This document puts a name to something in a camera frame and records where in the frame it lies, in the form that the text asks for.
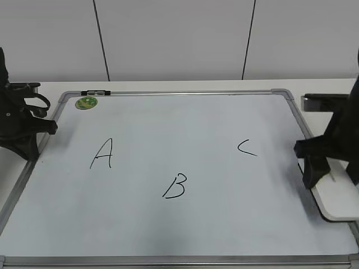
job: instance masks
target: table surface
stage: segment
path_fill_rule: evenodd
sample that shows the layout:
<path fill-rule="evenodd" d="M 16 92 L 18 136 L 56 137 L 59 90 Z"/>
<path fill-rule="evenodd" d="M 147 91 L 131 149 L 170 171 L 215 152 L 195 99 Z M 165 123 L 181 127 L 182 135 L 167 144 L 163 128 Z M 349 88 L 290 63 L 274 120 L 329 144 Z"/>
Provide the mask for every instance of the table surface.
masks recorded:
<path fill-rule="evenodd" d="M 300 98 L 306 93 L 350 93 L 355 79 L 329 80 L 243 80 L 243 81 L 141 81 L 141 82 L 42 82 L 39 93 L 47 97 L 52 106 L 52 115 L 57 100 L 65 91 L 110 90 L 110 91 L 218 91 L 218 90 L 270 90 L 288 89 L 300 107 Z M 41 104 L 29 100 L 31 104 Z M 302 112 L 314 135 L 323 133 L 331 113 Z M 6 149 L 0 148 L 0 208 L 3 207 L 16 183 L 25 161 Z"/>

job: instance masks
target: white platform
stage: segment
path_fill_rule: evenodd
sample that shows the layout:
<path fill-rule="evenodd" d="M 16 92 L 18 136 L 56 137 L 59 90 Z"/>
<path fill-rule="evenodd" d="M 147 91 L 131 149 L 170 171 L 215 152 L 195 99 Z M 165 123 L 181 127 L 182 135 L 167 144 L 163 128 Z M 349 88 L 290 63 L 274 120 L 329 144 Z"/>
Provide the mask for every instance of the white platform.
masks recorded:
<path fill-rule="evenodd" d="M 111 97 L 86 111 L 76 100 L 0 237 L 0 254 L 358 252 L 348 225 L 324 221 L 304 189 L 292 150 L 303 135 L 282 96 Z M 112 168 L 102 158 L 89 169 L 110 137 Z M 237 150 L 246 139 L 242 149 L 257 156 Z M 178 173 L 186 193 L 167 200 Z"/>

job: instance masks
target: black marker writing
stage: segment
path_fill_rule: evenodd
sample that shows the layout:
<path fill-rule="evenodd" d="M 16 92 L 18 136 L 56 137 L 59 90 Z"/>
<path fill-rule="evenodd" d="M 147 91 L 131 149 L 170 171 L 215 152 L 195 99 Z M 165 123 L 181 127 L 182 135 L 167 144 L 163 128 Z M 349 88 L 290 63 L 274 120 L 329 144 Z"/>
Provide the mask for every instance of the black marker writing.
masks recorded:
<path fill-rule="evenodd" d="M 247 153 L 247 154 L 250 154 L 250 155 L 253 155 L 253 156 L 258 157 L 257 155 L 255 155 L 255 154 L 253 154 L 253 153 L 250 153 L 250 152 L 247 152 L 247 151 L 244 151 L 244 150 L 241 150 L 241 149 L 240 149 L 240 146 L 241 146 L 243 143 L 247 142 L 247 141 L 249 141 L 249 139 L 244 140 L 242 143 L 240 143 L 240 144 L 238 145 L 238 147 L 237 147 L 238 150 L 239 150 L 240 152 Z"/>
<path fill-rule="evenodd" d="M 177 177 L 183 177 L 184 180 L 180 181 L 180 182 L 176 182 L 177 181 Z M 173 185 L 176 183 L 177 185 L 180 185 L 182 187 L 182 193 L 176 196 L 170 196 L 170 197 L 165 197 L 166 199 L 173 199 L 173 198 L 177 198 L 179 196 L 182 196 L 185 193 L 185 186 L 182 185 L 183 182 L 185 182 L 187 180 L 187 177 L 185 175 L 183 175 L 182 173 L 178 173 L 177 176 L 174 178 L 174 181 L 172 182 L 171 186 L 169 186 L 169 188 L 167 189 L 167 191 L 162 195 L 162 197 L 165 197 L 165 195 L 168 193 L 168 191 L 173 187 Z"/>
<path fill-rule="evenodd" d="M 106 155 L 99 155 L 100 151 L 103 149 L 103 147 L 107 144 L 107 142 L 110 142 L 111 148 L 110 148 L 110 154 L 106 154 Z M 113 156 L 112 154 L 112 138 L 109 138 L 106 140 L 106 142 L 103 143 L 103 145 L 101 146 L 101 148 L 99 149 L 99 151 L 96 153 L 95 158 L 92 160 L 92 163 L 90 165 L 90 169 L 92 167 L 92 165 L 94 164 L 95 160 L 98 158 L 103 158 L 103 157 L 108 157 L 108 166 L 111 168 L 111 156 Z"/>

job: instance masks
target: white wall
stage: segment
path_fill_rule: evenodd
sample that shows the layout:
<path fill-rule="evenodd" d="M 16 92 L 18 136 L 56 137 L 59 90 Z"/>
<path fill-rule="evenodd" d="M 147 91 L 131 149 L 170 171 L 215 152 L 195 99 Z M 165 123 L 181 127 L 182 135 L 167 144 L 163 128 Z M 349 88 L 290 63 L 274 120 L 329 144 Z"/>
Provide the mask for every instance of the white wall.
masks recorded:
<path fill-rule="evenodd" d="M 254 0 L 95 0 L 111 80 L 236 80 Z M 356 77 L 358 0 L 257 0 L 244 79 Z M 11 81 L 105 81 L 93 0 L 0 0 Z"/>
<path fill-rule="evenodd" d="M 96 0 L 111 80 L 237 80 L 253 0 Z"/>
<path fill-rule="evenodd" d="M 91 0 L 0 0 L 10 81 L 107 80 Z"/>
<path fill-rule="evenodd" d="M 257 0 L 244 79 L 354 78 L 359 0 Z"/>

